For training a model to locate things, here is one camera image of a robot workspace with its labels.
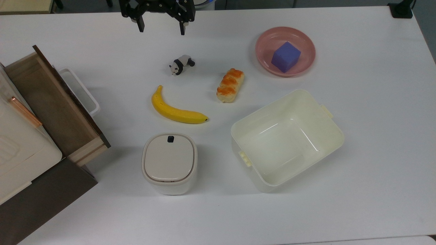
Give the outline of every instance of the plastic storage box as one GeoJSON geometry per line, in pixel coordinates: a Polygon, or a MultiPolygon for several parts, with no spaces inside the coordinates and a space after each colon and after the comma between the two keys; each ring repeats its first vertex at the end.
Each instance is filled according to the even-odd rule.
{"type": "Polygon", "coordinates": [[[342,146],[344,135],[331,117],[299,89],[236,122],[233,145],[252,168],[255,186],[270,192],[342,146]]]}
{"type": "Polygon", "coordinates": [[[197,147],[187,135],[157,134],[144,147],[142,173],[159,193],[180,195],[197,179],[197,157],[197,147]]]}

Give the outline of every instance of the pink plate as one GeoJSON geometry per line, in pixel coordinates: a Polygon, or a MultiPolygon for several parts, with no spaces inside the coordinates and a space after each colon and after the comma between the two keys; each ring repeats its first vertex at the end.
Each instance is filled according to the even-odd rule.
{"type": "Polygon", "coordinates": [[[315,60],[315,45],[303,32],[290,27],[271,28],[257,39],[256,56],[259,63],[269,72],[283,77],[298,75],[307,70],[315,60]],[[285,42],[290,42],[301,51],[298,62],[286,73],[271,64],[274,52],[285,42]]]}

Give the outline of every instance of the wooden drawer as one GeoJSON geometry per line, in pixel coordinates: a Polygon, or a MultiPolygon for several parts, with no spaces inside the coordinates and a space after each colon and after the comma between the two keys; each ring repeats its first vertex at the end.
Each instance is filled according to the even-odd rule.
{"type": "Polygon", "coordinates": [[[34,53],[4,70],[62,154],[82,166],[110,144],[38,47],[33,48],[34,53]]]}

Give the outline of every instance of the purple cube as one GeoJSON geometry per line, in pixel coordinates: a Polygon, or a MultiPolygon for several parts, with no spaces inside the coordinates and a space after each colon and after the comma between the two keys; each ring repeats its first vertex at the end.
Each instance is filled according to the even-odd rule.
{"type": "Polygon", "coordinates": [[[300,50],[289,42],[286,42],[274,52],[271,64],[275,65],[279,70],[285,73],[297,63],[300,54],[300,50]]]}

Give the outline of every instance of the toy panda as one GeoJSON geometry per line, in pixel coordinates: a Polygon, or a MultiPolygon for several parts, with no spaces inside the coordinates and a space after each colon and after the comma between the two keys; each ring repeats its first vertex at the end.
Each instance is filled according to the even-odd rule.
{"type": "Polygon", "coordinates": [[[170,65],[171,73],[173,74],[173,76],[180,75],[180,73],[182,73],[183,71],[183,67],[188,65],[194,66],[195,62],[191,59],[189,55],[184,54],[177,60],[174,60],[173,65],[170,65]]]}

